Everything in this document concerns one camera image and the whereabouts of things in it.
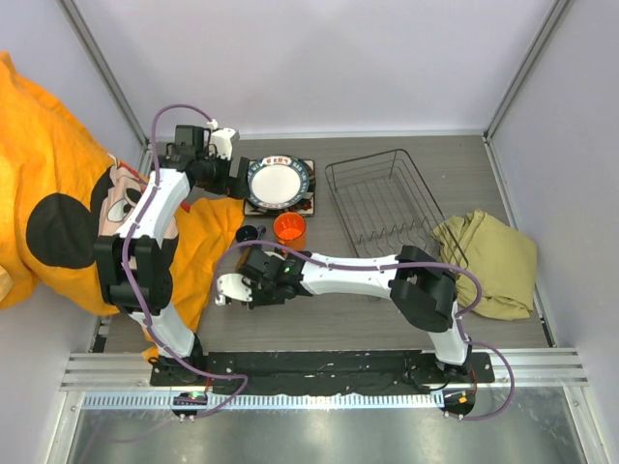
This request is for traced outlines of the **small blue cup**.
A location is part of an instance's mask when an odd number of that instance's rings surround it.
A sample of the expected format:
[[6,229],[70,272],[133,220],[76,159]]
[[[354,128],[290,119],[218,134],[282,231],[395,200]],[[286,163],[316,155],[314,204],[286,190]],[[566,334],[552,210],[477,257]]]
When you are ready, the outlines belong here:
[[237,243],[259,241],[266,233],[266,227],[262,224],[257,226],[247,224],[241,226],[235,233],[235,241]]

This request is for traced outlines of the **orange mug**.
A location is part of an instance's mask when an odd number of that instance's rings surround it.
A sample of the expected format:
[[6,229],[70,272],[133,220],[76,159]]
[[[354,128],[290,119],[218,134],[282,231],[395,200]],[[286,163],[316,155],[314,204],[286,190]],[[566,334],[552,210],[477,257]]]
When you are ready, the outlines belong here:
[[306,246],[307,224],[297,213],[286,212],[276,217],[273,231],[277,241],[283,246],[301,251]]

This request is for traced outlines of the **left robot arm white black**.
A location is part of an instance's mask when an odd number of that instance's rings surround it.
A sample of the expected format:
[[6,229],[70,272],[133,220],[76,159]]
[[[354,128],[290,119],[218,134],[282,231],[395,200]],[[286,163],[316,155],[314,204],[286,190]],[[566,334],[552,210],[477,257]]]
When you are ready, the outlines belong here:
[[174,303],[172,257],[163,251],[168,226],[195,186],[244,199],[249,195],[250,160],[242,157],[232,176],[231,148],[215,154],[203,143],[174,144],[169,153],[153,155],[146,190],[122,225],[101,235],[95,257],[106,303],[127,313],[157,345],[161,371],[172,370],[184,385],[210,374],[199,338],[182,321]]

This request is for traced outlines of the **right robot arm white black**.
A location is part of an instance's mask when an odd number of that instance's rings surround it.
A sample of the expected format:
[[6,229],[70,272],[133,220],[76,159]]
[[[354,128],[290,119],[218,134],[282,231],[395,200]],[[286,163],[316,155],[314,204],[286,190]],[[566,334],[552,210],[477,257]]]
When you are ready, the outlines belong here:
[[286,254],[259,246],[244,251],[230,299],[254,308],[297,297],[360,295],[390,302],[412,327],[428,334],[438,373],[450,382],[471,368],[470,348],[456,323],[455,268],[416,246],[374,258],[341,258],[309,251]]

